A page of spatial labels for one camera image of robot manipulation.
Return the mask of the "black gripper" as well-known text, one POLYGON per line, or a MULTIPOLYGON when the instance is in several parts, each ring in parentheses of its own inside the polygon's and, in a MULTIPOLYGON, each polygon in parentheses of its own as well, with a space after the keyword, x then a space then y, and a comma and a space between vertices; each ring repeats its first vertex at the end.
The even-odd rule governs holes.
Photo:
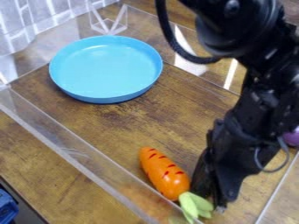
POLYGON ((279 136, 267 130, 268 113, 228 112, 216 119, 207 133, 207 148, 191 176, 191 192, 204 199, 212 196, 218 213, 239 197, 244 179, 260 172, 280 150, 279 136))

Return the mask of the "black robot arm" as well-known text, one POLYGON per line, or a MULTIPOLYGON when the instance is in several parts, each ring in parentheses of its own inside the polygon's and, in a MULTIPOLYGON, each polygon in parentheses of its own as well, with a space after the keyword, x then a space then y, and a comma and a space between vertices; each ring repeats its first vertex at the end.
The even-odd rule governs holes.
POLYGON ((299 39, 279 0, 182 0, 214 59, 246 67, 240 97, 207 134, 191 190, 224 209, 246 177, 267 171, 299 126, 299 39))

